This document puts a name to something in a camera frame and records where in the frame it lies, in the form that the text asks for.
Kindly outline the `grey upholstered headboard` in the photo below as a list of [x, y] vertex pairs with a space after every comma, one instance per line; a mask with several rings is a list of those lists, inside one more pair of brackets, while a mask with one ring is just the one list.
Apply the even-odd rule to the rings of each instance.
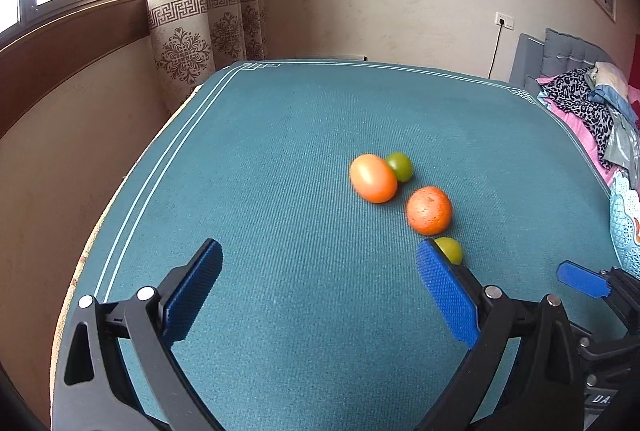
[[601, 47], [578, 36], [547, 28], [544, 39], [521, 33], [508, 83], [532, 96], [540, 92], [539, 78], [551, 78], [576, 68], [591, 68], [613, 59]]

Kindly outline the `small green tomato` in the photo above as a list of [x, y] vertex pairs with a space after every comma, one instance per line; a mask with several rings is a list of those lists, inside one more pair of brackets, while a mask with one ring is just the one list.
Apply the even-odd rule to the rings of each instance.
[[396, 151], [386, 156], [385, 161], [394, 171], [398, 182], [407, 183], [413, 177], [413, 165], [406, 154]]

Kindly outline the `white wall socket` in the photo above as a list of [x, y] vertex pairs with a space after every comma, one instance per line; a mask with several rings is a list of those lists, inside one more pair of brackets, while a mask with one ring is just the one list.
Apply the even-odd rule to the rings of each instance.
[[513, 17], [504, 13], [497, 12], [495, 14], [495, 24], [498, 27], [505, 28], [506, 30], [513, 30], [515, 21]]

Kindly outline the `brown wooden window sill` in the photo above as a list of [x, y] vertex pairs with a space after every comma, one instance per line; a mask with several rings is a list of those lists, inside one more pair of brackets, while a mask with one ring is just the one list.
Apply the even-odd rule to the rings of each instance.
[[149, 34], [146, 0], [53, 0], [1, 47], [1, 132], [71, 76]]

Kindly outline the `green oval fruit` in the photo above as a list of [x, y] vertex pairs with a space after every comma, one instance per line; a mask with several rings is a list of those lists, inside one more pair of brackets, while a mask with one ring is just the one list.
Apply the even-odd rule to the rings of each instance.
[[438, 237], [435, 243], [450, 263], [460, 265], [463, 262], [464, 251], [457, 240], [451, 237]]

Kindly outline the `smooth orange oval fruit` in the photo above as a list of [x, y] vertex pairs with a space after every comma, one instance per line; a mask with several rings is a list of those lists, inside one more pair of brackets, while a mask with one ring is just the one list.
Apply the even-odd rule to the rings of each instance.
[[349, 180], [356, 193], [370, 203], [390, 201], [397, 191], [392, 168], [375, 154], [360, 154], [349, 165]]

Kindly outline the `rough orange tangerine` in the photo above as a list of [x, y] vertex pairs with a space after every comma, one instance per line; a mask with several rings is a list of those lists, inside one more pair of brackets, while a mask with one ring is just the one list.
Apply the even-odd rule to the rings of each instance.
[[435, 186], [417, 189], [406, 204], [408, 225], [423, 236], [435, 236], [448, 229], [452, 219], [452, 203]]

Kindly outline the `pile of clothes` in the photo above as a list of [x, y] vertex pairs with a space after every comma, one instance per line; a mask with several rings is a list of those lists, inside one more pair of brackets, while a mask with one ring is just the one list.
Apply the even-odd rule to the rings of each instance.
[[538, 99], [564, 121], [606, 183], [615, 172], [639, 188], [639, 116], [629, 102], [623, 73], [610, 62], [574, 68], [557, 76], [541, 76]]

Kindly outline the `teal tablecloth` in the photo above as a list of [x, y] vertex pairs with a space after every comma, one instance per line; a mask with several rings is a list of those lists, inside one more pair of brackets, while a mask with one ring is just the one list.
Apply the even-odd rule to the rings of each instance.
[[[349, 180], [360, 154], [406, 154], [384, 203]], [[442, 70], [244, 62], [211, 76], [145, 149], [96, 226], [72, 295], [131, 297], [204, 240], [222, 271], [174, 352], [229, 430], [410, 430], [465, 346], [416, 270], [405, 205], [446, 192], [449, 235], [483, 284], [561, 298], [598, 338], [624, 328], [558, 265], [617, 263], [608, 193], [538, 100]]]

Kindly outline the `light blue lattice basket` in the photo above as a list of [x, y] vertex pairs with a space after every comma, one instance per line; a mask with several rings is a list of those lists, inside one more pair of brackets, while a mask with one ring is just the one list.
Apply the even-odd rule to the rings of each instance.
[[620, 267], [640, 278], [640, 206], [638, 192], [620, 171], [614, 174], [610, 188], [610, 235]]

